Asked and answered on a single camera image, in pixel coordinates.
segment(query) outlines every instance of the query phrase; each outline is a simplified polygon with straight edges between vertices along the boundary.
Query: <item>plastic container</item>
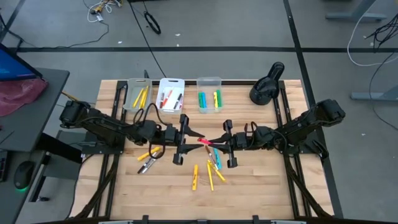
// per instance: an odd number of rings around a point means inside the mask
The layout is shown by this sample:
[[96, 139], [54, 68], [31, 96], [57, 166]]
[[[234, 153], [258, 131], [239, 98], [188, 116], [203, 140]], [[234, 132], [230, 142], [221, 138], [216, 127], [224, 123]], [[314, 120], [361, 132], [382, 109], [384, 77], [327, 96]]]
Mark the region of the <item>plastic container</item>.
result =
[[143, 92], [142, 92], [135, 108], [133, 108], [133, 104], [134, 104], [136, 98], [138, 97], [139, 92], [142, 89], [145, 90], [146, 87], [148, 86], [148, 94], [147, 94], [145, 105], [143, 108], [144, 110], [146, 110], [152, 101], [152, 80], [149, 78], [130, 78], [127, 81], [127, 85], [128, 85], [128, 89], [127, 89], [126, 103], [123, 105], [123, 108], [125, 110], [132, 111], [132, 112], [138, 111]]
[[162, 78], [156, 97], [156, 106], [162, 114], [181, 114], [184, 98], [185, 81], [179, 78]]
[[[203, 77], [203, 78], [198, 78], [197, 79], [197, 88], [198, 88], [198, 94], [197, 94], [197, 101], [199, 105], [199, 112], [201, 113], [219, 113], [224, 106], [223, 102], [223, 92], [221, 91], [221, 78], [220, 77]], [[218, 103], [218, 106], [216, 108], [215, 106], [215, 96], [214, 92], [217, 92], [217, 90], [221, 93], [221, 97], [218, 99], [220, 100], [220, 103]], [[205, 94], [205, 100], [206, 100], [206, 107], [201, 107], [200, 106], [200, 101], [199, 101], [199, 94], [204, 93]]]

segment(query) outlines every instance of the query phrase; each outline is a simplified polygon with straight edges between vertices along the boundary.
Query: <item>black floor line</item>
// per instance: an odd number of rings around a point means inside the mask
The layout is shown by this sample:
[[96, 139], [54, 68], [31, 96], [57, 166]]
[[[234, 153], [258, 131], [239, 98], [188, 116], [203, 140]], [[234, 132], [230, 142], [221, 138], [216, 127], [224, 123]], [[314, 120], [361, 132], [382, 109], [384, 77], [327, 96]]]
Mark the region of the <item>black floor line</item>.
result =
[[[224, 46], [224, 47], [151, 47], [153, 52], [294, 52], [294, 47], [250, 47], [250, 46]], [[303, 47], [302, 53], [347, 53], [346, 48], [318, 48]], [[379, 49], [378, 53], [392, 53], [397, 49]], [[353, 48], [351, 53], [373, 53], [372, 48]], [[22, 47], [18, 52], [150, 52], [147, 47], [72, 47], [72, 48], [34, 48]]]
[[[286, 14], [287, 14], [287, 20], [289, 22], [290, 31], [292, 33], [293, 42], [294, 42], [297, 59], [298, 59], [298, 64], [300, 65], [300, 70], [301, 70], [301, 74], [302, 74], [302, 78], [303, 78], [303, 82], [304, 82], [305, 92], [307, 93], [308, 102], [310, 103], [310, 105], [314, 105], [315, 97], [314, 97], [314, 94], [312, 91], [310, 77], [308, 76], [307, 66], [305, 65], [303, 50], [300, 45], [299, 36], [297, 35], [296, 26], [294, 24], [293, 14], [292, 14], [292, 10], [290, 8], [289, 0], [284, 0], [284, 6], [285, 6]], [[322, 128], [317, 129], [317, 134], [318, 134], [318, 137], [320, 138], [321, 142], [324, 143], [325, 137], [323, 135]], [[326, 171], [325, 178], [326, 178], [326, 182], [328, 185], [330, 200], [331, 200], [331, 204], [333, 206], [333, 211], [335, 213], [335, 217], [343, 218], [343, 211], [341, 209], [341, 204], [340, 204], [340, 200], [338, 197], [336, 182], [335, 182], [335, 178], [333, 176], [333, 172], [331, 169], [331, 164], [330, 164], [329, 159], [327, 159], [326, 162], [323, 163], [323, 168]]]
[[[7, 22], [7, 27], [11, 28], [12, 23], [14, 22], [15, 18], [17, 17], [21, 7], [24, 5], [26, 0], [19, 0], [17, 7], [15, 7], [14, 12], [12, 12], [11, 17], [9, 18], [8, 22]], [[0, 34], [0, 43], [2, 42], [2, 40], [5, 38], [7, 34], [6, 28], [3, 29], [3, 31]]]

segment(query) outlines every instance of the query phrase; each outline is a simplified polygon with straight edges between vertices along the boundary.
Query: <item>wooden tabletop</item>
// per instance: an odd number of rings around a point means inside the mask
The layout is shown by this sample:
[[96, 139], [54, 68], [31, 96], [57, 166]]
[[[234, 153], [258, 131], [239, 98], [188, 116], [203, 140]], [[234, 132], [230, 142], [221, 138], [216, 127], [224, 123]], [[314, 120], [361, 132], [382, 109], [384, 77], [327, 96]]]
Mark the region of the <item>wooden tabletop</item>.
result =
[[[96, 108], [111, 114], [117, 80], [103, 80], [99, 89]], [[287, 98], [292, 117], [307, 110], [300, 80], [285, 80]], [[249, 85], [224, 85], [224, 108], [217, 114], [201, 114], [198, 110], [197, 87], [186, 86], [183, 99], [183, 113], [190, 118], [190, 127], [207, 139], [220, 137], [226, 119], [233, 121], [233, 133], [243, 131], [246, 123], [255, 121], [259, 126], [277, 127], [274, 105], [258, 106], [249, 99]], [[152, 102], [157, 87], [154, 87]], [[123, 102], [121, 95], [119, 106]], [[134, 114], [128, 113], [126, 122], [131, 123]], [[179, 128], [178, 115], [162, 115], [161, 118]], [[157, 121], [154, 111], [147, 119]], [[187, 143], [196, 143], [196, 138], [187, 137]], [[214, 191], [206, 168], [208, 154], [199, 148], [184, 155], [182, 166], [172, 163], [175, 147], [168, 147], [165, 155], [145, 173], [137, 174], [143, 162], [137, 157], [147, 152], [147, 146], [140, 147], [126, 141], [124, 154], [120, 158], [118, 176], [111, 212], [112, 219], [140, 220], [149, 215], [151, 220], [192, 220], [192, 219], [291, 219], [289, 188], [282, 156], [276, 150], [237, 151], [238, 166], [228, 169], [228, 155], [221, 155], [221, 173], [227, 180], [223, 183], [213, 174]], [[76, 186], [72, 216], [76, 215], [95, 192], [101, 170], [102, 157], [93, 156], [80, 171]], [[307, 188], [328, 213], [333, 213], [328, 187], [321, 161], [314, 154], [300, 156]], [[193, 167], [199, 166], [198, 187], [192, 190]], [[300, 191], [296, 188], [300, 214], [303, 205]], [[104, 212], [102, 200], [101, 213]]]

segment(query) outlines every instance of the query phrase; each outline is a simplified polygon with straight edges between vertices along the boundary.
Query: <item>monitor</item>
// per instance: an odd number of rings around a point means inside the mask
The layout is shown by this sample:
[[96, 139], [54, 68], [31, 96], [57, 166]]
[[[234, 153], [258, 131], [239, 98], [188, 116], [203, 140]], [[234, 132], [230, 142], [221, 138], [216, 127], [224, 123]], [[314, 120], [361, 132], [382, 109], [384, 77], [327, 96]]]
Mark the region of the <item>monitor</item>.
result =
[[6, 46], [0, 44], [0, 82], [41, 77], [42, 75], [36, 69], [11, 52]]

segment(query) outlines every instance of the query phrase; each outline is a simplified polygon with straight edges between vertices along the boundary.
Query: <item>computer mouse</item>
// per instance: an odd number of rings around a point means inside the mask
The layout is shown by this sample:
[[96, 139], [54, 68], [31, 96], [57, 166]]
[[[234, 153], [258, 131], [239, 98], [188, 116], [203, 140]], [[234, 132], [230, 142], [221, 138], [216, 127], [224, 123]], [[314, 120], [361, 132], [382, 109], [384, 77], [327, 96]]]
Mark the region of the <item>computer mouse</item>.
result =
[[14, 185], [21, 190], [26, 188], [32, 178], [35, 163], [32, 161], [24, 161], [19, 164], [14, 173]]

